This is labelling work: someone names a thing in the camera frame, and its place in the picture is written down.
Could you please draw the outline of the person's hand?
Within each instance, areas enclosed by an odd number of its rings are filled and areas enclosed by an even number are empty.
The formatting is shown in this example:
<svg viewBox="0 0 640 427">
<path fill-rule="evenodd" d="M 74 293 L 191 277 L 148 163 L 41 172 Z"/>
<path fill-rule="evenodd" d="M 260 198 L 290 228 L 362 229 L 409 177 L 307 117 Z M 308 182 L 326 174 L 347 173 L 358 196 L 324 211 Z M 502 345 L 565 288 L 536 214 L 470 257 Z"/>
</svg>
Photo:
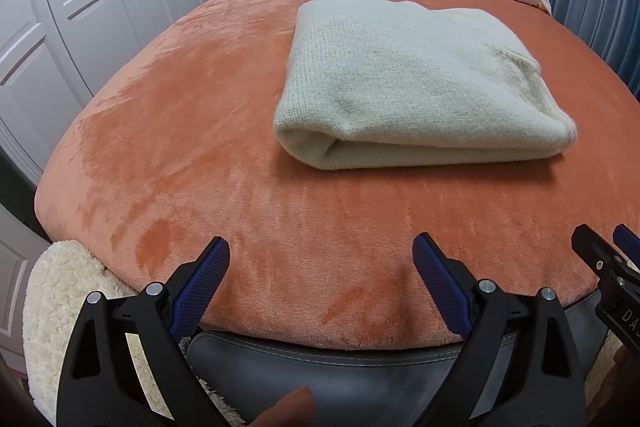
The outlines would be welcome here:
<svg viewBox="0 0 640 427">
<path fill-rule="evenodd" d="M 303 387 L 262 412 L 250 427 L 308 427 L 313 418 L 314 397 L 308 387 Z"/>
</svg>

